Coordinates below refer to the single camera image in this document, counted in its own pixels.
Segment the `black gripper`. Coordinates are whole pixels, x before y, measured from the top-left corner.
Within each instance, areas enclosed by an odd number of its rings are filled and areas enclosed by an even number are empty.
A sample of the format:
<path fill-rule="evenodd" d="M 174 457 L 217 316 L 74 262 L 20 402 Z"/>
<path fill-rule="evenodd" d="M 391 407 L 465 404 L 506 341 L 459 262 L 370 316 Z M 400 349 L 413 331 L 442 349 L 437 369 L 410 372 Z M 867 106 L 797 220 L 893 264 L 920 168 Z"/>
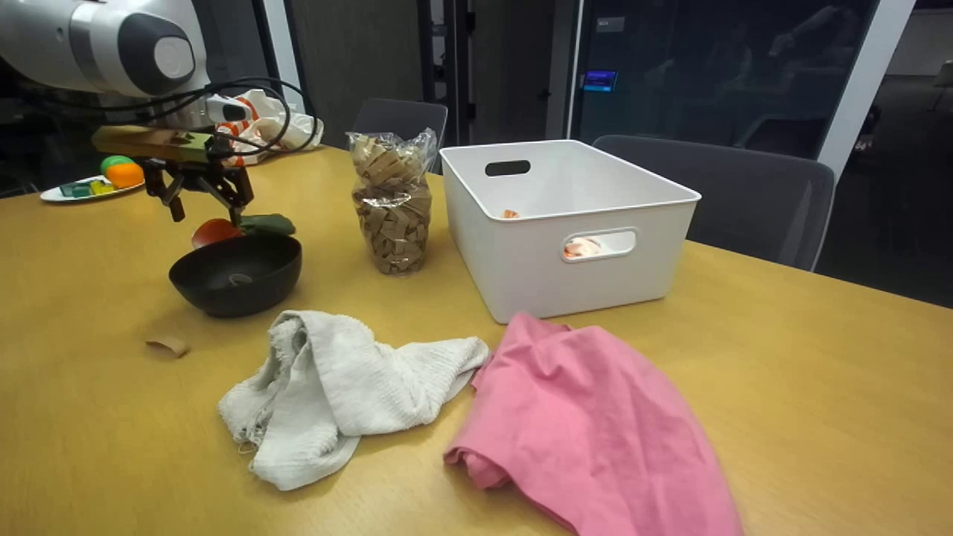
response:
<path fill-rule="evenodd" d="M 169 216 L 185 220 L 181 191 L 202 191 L 227 200 L 230 223 L 241 225 L 244 209 L 254 200 L 254 188 L 244 165 L 191 164 L 148 158 L 142 164 L 147 194 L 162 195 Z"/>

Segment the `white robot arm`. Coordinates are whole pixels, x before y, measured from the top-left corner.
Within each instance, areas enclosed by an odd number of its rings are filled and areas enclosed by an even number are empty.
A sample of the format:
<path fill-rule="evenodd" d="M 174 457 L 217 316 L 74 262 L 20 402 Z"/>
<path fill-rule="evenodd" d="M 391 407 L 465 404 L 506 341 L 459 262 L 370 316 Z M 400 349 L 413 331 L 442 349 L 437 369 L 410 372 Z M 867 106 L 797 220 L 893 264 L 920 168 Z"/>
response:
<path fill-rule="evenodd" d="M 93 95 L 141 98 L 148 106 L 215 92 L 194 0 L 0 0 L 0 60 L 32 82 Z M 206 191 L 239 223 L 254 200 L 239 148 L 191 118 L 175 125 L 102 125 L 98 151 L 142 164 L 147 194 L 174 220 L 181 191 Z"/>

